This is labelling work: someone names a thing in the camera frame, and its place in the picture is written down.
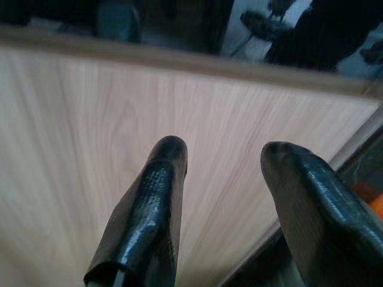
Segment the wood grain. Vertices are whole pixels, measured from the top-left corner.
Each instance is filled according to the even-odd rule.
[[[36,53],[60,53],[89,59],[110,60],[130,65],[167,69],[179,73],[219,77],[245,82],[261,81],[277,87],[305,88],[358,98],[383,100],[383,81],[347,78],[305,69],[245,62],[203,54],[185,53],[115,41],[100,41],[73,35],[43,32],[38,29],[0,25],[0,45],[26,48]]]
[[[214,286],[272,226],[269,141],[330,160],[379,102],[0,48],[0,278],[79,286],[114,205],[165,135],[189,148],[178,286]]]

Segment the wooden edge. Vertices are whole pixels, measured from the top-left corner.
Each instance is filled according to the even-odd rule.
[[[266,230],[266,232],[261,236],[261,238],[257,241],[254,247],[249,251],[248,255],[245,256],[236,267],[229,272],[225,278],[217,285],[217,287],[223,286],[244,264],[247,263],[250,257],[252,257],[279,229],[281,228],[281,224],[279,220],[273,222],[273,224]]]
[[[144,45],[100,41],[95,38],[64,35],[37,29],[2,25],[0,26],[0,46],[96,58],[227,80],[264,83],[375,100],[383,99],[383,95],[380,93],[383,91],[383,85],[381,83],[372,85],[369,80],[261,63],[248,63]]]
[[[381,126],[383,126],[383,104],[329,161],[331,168],[338,170]]]

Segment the dark clothing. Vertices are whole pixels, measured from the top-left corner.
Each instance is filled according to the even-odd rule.
[[[273,42],[269,63],[330,71],[383,20],[382,0],[313,0],[294,30]]]

